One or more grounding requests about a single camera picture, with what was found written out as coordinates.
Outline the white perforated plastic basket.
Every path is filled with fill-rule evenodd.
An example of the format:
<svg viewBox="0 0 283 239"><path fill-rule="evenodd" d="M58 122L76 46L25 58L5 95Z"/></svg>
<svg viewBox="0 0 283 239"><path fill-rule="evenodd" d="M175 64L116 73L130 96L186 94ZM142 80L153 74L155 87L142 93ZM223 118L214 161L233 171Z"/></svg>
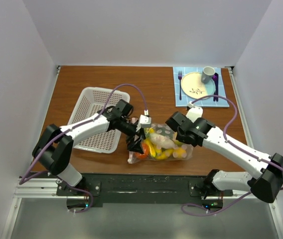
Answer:
<svg viewBox="0 0 283 239"><path fill-rule="evenodd" d="M128 93L116 90L110 99L108 96L112 90L99 87L86 87L82 90L73 112L69 118L68 124L77 123L94 116L97 111L101 110L105 103L107 106L114 106L121 99L126 102L130 101ZM111 130L92 136L80 143L75 148L96 153L113 153L118 146L121 132Z"/></svg>

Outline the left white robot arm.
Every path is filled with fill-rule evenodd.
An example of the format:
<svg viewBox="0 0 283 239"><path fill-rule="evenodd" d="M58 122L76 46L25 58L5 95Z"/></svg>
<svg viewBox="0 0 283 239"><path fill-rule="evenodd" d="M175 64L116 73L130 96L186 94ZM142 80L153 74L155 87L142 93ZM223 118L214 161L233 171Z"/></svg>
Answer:
<svg viewBox="0 0 283 239"><path fill-rule="evenodd" d="M40 137L32 156L48 172L68 184L67 188L73 195L81 195L86 188L85 179L70 163L72 150L80 142L100 133L118 130L127 136L128 151L144 152L144 129L151 126L151 118L145 111L137 122L132 123L129 116L133 109L128 102L119 100L115 106L103 107L77 123L61 127L51 124Z"/></svg>

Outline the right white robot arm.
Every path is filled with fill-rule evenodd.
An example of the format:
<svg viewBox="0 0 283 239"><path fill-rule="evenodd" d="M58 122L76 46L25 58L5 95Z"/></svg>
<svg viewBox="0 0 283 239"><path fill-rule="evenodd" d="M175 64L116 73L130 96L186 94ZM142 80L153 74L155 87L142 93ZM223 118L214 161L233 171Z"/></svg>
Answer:
<svg viewBox="0 0 283 239"><path fill-rule="evenodd" d="M283 156L254 150L204 118L192 120L175 112L166 124L177 134L178 141L213 150L244 169L243 172L213 169L201 186L208 195L238 190L250 192L266 203L275 201L283 186Z"/></svg>

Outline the clear zip top bag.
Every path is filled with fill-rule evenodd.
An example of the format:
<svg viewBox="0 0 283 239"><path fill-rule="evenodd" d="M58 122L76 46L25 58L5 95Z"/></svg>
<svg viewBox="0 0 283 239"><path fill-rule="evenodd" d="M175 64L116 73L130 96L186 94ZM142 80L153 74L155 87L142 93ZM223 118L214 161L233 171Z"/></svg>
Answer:
<svg viewBox="0 0 283 239"><path fill-rule="evenodd" d="M130 152L128 163L139 161L183 161L192 157L193 147L176 139L177 133L166 124L153 123L144 129L143 154Z"/></svg>

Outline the orange fake fruit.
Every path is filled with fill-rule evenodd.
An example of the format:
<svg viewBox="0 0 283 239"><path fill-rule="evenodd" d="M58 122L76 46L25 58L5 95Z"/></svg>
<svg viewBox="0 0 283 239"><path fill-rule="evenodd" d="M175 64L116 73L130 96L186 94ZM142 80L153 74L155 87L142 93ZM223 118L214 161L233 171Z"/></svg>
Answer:
<svg viewBox="0 0 283 239"><path fill-rule="evenodd" d="M149 155L149 146L147 144L145 144L144 142L141 144L141 146L142 146L142 149L143 149L143 153L135 152L135 157L137 159L144 160Z"/></svg>

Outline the white fake radish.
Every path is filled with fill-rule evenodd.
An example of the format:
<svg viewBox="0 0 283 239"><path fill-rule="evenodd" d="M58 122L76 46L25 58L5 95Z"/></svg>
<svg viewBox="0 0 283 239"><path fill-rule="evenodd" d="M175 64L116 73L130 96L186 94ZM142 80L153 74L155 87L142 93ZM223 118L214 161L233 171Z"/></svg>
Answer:
<svg viewBox="0 0 283 239"><path fill-rule="evenodd" d="M154 145L156 145L158 148L165 148L165 149L175 148L175 143L173 142L172 139L170 139L167 136L163 136L158 133L151 133L149 135L149 138L151 142Z"/></svg>

